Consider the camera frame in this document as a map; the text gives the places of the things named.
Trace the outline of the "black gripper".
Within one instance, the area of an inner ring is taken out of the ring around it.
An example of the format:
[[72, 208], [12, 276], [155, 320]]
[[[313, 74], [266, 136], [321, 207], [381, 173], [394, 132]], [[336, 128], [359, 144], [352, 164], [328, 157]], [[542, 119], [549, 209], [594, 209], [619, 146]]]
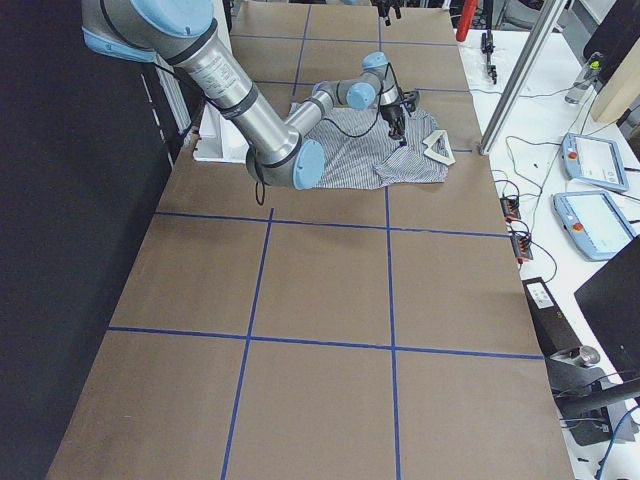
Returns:
[[401, 19], [401, 6], [400, 0], [378, 0], [378, 14], [384, 17], [384, 23], [386, 26], [391, 25], [389, 15], [393, 12], [396, 19]]
[[382, 95], [381, 115], [390, 127], [389, 137], [397, 137], [400, 146], [406, 145], [406, 117], [417, 110], [419, 102], [420, 93], [417, 90], [403, 92], [401, 88], [393, 88]]

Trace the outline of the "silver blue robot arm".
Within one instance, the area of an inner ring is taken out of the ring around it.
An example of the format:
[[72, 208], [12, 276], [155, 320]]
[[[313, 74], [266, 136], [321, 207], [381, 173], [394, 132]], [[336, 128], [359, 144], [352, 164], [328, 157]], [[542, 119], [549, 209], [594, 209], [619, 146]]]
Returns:
[[381, 51], [363, 59], [358, 77], [317, 84], [311, 97], [281, 119], [219, 39], [212, 2], [84, 1], [81, 10], [84, 40], [92, 51], [142, 63], [161, 57], [183, 69], [248, 142], [247, 170], [257, 183], [316, 187], [325, 152], [305, 136], [337, 106], [362, 111], [375, 105], [390, 138], [406, 142], [405, 118], [416, 110], [419, 94], [401, 89]]

